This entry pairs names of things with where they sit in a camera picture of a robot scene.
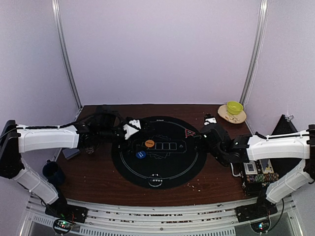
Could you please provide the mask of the red triangular dealer marker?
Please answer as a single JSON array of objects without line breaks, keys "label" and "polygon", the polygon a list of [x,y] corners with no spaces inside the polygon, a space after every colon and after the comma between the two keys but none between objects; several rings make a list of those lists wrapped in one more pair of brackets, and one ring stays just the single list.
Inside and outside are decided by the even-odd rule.
[{"label": "red triangular dealer marker", "polygon": [[190,129],[185,129],[185,137],[188,138],[188,137],[193,137],[196,135],[196,132],[195,131],[192,131]]}]

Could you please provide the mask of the red white poker chip stack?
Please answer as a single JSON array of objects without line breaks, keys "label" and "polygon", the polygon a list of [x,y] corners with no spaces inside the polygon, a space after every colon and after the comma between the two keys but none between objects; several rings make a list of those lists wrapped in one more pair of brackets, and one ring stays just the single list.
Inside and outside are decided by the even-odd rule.
[{"label": "red white poker chip stack", "polygon": [[95,147],[94,147],[94,146],[89,146],[89,147],[86,147],[86,148],[85,148],[85,152],[86,152],[88,155],[93,154],[94,151],[95,151]]}]

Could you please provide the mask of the blue small blind button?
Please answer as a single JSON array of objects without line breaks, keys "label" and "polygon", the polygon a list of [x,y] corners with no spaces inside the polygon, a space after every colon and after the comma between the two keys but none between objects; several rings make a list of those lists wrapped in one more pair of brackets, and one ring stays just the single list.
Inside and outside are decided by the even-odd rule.
[{"label": "blue small blind button", "polygon": [[146,157],[147,154],[145,151],[142,150],[142,151],[137,152],[135,155],[138,159],[143,159]]}]

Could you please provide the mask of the orange big blind button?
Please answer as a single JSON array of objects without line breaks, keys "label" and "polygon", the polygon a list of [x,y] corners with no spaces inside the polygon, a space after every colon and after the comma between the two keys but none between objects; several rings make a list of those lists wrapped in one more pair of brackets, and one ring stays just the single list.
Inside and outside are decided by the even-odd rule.
[{"label": "orange big blind button", "polygon": [[153,140],[146,140],[145,141],[145,147],[152,148],[155,146],[155,142]]}]

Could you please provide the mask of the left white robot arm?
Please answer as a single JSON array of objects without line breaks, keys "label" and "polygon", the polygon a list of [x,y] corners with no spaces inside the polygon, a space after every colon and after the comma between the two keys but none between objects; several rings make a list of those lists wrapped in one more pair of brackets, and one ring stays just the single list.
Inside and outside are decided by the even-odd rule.
[{"label": "left white robot arm", "polygon": [[27,126],[9,120],[0,136],[0,175],[36,194],[59,218],[67,218],[71,208],[64,196],[24,162],[21,155],[43,149],[95,148],[101,142],[128,140],[140,130],[139,120],[103,109],[64,125]]}]

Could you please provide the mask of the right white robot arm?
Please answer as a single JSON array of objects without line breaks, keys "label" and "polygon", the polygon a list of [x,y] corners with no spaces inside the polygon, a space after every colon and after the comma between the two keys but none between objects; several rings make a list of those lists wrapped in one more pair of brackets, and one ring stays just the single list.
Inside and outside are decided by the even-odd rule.
[{"label": "right white robot arm", "polygon": [[292,134],[254,135],[230,138],[218,123],[206,122],[193,138],[197,148],[210,153],[222,165],[249,163],[262,159],[298,158],[300,162],[284,177],[271,183],[260,199],[252,206],[257,217],[264,216],[271,204],[315,180],[315,126]]}]

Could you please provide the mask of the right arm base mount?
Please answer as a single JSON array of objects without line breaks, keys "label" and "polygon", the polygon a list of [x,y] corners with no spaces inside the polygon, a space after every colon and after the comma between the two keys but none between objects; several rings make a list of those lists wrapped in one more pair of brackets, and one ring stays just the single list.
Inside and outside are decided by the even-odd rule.
[{"label": "right arm base mount", "polygon": [[241,223],[264,217],[267,218],[269,215],[277,213],[278,209],[270,201],[258,198],[254,204],[236,207],[235,212],[238,222]]}]

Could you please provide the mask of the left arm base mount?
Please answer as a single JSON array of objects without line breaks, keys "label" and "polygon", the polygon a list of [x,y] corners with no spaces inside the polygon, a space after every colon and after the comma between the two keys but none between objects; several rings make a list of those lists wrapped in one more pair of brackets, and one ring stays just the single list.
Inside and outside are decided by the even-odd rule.
[{"label": "left arm base mount", "polygon": [[75,223],[85,223],[86,221],[88,214],[88,209],[86,207],[70,205],[66,200],[61,198],[57,199],[52,204],[47,204],[43,201],[42,203],[46,207],[45,213],[47,215]]}]

